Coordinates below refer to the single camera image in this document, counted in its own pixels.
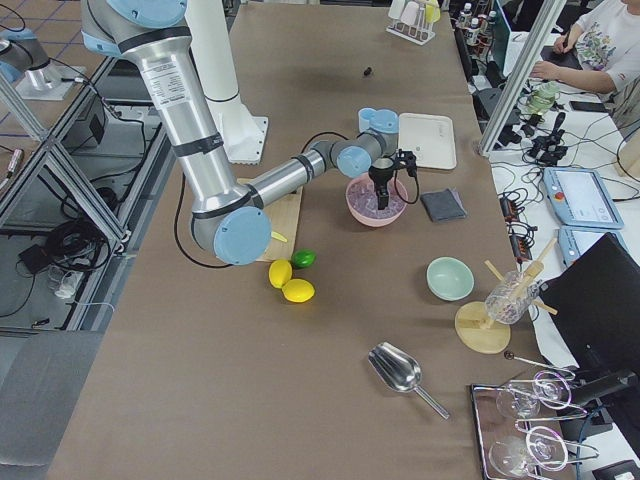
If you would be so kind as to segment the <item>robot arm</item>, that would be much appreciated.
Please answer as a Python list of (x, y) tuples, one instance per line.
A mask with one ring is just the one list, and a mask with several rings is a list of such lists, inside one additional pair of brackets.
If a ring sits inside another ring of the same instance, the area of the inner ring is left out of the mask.
[(29, 29), (1, 31), (1, 74), (23, 99), (62, 101), (85, 71), (55, 64)]
[(84, 1), (87, 49), (136, 65), (194, 194), (191, 234), (197, 245), (231, 265), (257, 260), (271, 241), (264, 207), (331, 168), (364, 174), (397, 151), (399, 119), (376, 111), (351, 140), (314, 143), (309, 151), (241, 184), (234, 175), (201, 84), (204, 71), (191, 57), (204, 31), (190, 1)]

